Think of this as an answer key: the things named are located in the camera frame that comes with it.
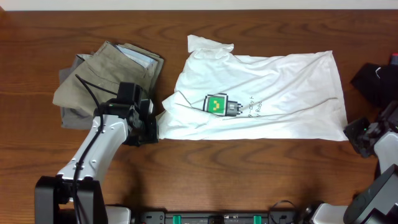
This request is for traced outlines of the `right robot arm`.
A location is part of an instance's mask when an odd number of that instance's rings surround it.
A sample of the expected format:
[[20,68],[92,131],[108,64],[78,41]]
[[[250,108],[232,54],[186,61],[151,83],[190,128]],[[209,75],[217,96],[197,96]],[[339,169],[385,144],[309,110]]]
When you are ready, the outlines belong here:
[[375,157],[373,182],[347,206],[320,203],[310,209],[310,224],[397,224],[397,102],[392,101],[374,122],[361,118],[344,133],[356,153]]

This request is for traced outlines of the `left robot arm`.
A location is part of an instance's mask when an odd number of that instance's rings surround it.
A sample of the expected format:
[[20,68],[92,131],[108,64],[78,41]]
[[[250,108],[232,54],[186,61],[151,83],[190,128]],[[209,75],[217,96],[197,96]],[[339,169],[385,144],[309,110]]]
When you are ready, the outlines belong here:
[[36,223],[132,223],[129,208],[105,204],[101,183],[120,146],[159,141],[153,103],[143,92],[122,82],[115,98],[96,103],[92,127],[76,154],[57,175],[37,181]]

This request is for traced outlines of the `white printed t-shirt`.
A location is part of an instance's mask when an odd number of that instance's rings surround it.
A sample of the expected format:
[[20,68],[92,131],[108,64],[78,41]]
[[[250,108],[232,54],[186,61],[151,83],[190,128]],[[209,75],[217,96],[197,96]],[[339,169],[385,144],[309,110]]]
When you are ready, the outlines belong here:
[[332,52],[253,57],[195,35],[187,42],[189,58],[158,117],[160,138],[346,140]]

